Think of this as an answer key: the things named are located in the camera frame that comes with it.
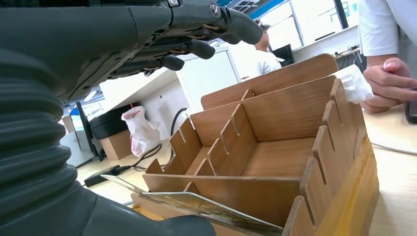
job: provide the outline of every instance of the smartphone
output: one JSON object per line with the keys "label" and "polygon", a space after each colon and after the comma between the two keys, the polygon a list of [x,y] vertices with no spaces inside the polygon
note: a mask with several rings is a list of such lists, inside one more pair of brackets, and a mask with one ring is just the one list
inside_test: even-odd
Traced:
{"label": "smartphone", "polygon": [[417,101],[407,101],[405,118],[409,123],[417,124]]}

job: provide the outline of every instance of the slotted wooden panel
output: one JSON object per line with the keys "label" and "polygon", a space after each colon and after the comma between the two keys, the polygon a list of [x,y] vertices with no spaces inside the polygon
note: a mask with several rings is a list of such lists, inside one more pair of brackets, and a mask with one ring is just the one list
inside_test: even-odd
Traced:
{"label": "slotted wooden panel", "polygon": [[307,209],[313,216],[314,225],[320,225],[330,206],[333,196],[326,187],[319,163],[310,158],[300,184],[301,194],[306,199]]}
{"label": "slotted wooden panel", "polygon": [[196,173],[194,174],[196,176],[214,176],[215,171],[208,159],[204,159],[201,162],[201,165],[198,167]]}
{"label": "slotted wooden panel", "polygon": [[299,192],[299,178],[144,174],[152,192],[181,192],[193,182],[201,196],[283,227]]}
{"label": "slotted wooden panel", "polygon": [[257,145],[243,106],[239,104],[208,152],[218,176],[240,176]]}
{"label": "slotted wooden panel", "polygon": [[322,54],[205,95],[201,98],[201,104],[204,110],[208,110],[241,100],[248,89],[258,96],[325,77],[338,70],[334,57]]}
{"label": "slotted wooden panel", "polygon": [[257,141],[313,137],[322,124],[334,79],[324,77],[255,96],[193,114],[191,120],[205,146],[218,138],[239,103],[243,104]]}
{"label": "slotted wooden panel", "polygon": [[248,90],[246,90],[245,94],[243,95],[243,97],[240,100],[242,101],[242,100],[254,97],[254,96],[255,95],[253,94],[253,91],[251,89],[248,89]]}
{"label": "slotted wooden panel", "polygon": [[282,236],[313,236],[315,229],[311,223],[310,214],[302,196],[294,200]]}
{"label": "slotted wooden panel", "polygon": [[362,108],[360,105],[346,100],[345,90],[340,80],[334,81],[330,98],[336,102],[343,126],[348,127],[345,129],[345,133],[342,134],[343,138],[346,139],[345,143],[349,146],[349,150],[352,150],[351,146],[355,146],[355,154],[357,154],[362,141],[366,137]]}
{"label": "slotted wooden panel", "polygon": [[174,157],[165,170],[162,171],[159,161],[155,159],[145,170],[145,173],[183,175],[203,147],[198,137],[198,133],[193,128],[189,118],[187,118],[173,134],[170,138],[170,143],[174,150]]}
{"label": "slotted wooden panel", "polygon": [[193,183],[193,182],[189,182],[189,183],[187,184],[187,186],[186,186],[186,187],[185,187],[185,189],[184,189],[184,192],[190,192],[190,193],[199,194],[199,193],[198,193],[198,190],[197,190],[197,188],[196,188],[196,186],[194,185],[194,183]]}
{"label": "slotted wooden panel", "polygon": [[354,165],[346,175],[316,235],[367,235],[379,196],[376,162],[367,138],[359,145]]}
{"label": "slotted wooden panel", "polygon": [[185,175],[192,176],[194,173],[196,173],[203,160],[208,158],[207,153],[209,152],[210,148],[210,146],[204,146],[201,148],[200,152],[197,154],[196,158],[191,163],[187,172],[185,172]]}

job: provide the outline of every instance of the white shirt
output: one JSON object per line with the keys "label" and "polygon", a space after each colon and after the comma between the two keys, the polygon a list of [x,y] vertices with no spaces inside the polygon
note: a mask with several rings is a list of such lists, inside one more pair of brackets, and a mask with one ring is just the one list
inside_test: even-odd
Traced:
{"label": "white shirt", "polygon": [[360,0],[358,9],[363,55],[398,54],[417,78],[417,0]]}
{"label": "white shirt", "polygon": [[247,60],[250,61],[248,64],[252,67],[252,69],[248,70],[250,72],[247,79],[253,79],[281,68],[279,61],[282,59],[277,58],[270,52],[254,50],[248,55]]}

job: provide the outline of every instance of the screw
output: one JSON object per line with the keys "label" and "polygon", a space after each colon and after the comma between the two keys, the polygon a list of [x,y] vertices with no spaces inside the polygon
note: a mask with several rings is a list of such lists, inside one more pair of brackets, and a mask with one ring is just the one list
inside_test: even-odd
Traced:
{"label": "screw", "polygon": [[215,2],[210,2],[210,10],[215,16],[220,16],[220,7]]}
{"label": "screw", "polygon": [[168,0],[169,6],[171,7],[177,7],[179,6],[178,0]]}

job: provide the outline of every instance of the cardboard box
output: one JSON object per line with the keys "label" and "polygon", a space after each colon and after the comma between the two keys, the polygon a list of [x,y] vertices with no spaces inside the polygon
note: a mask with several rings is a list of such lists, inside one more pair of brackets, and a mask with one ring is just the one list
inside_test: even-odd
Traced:
{"label": "cardboard box", "polygon": [[128,129],[100,140],[104,152],[110,160],[120,160],[132,154],[130,149],[130,132]]}
{"label": "cardboard box", "polygon": [[74,132],[74,125],[72,123],[71,116],[66,116],[62,118],[62,122],[64,123],[64,126],[66,128],[66,131],[68,133]]}

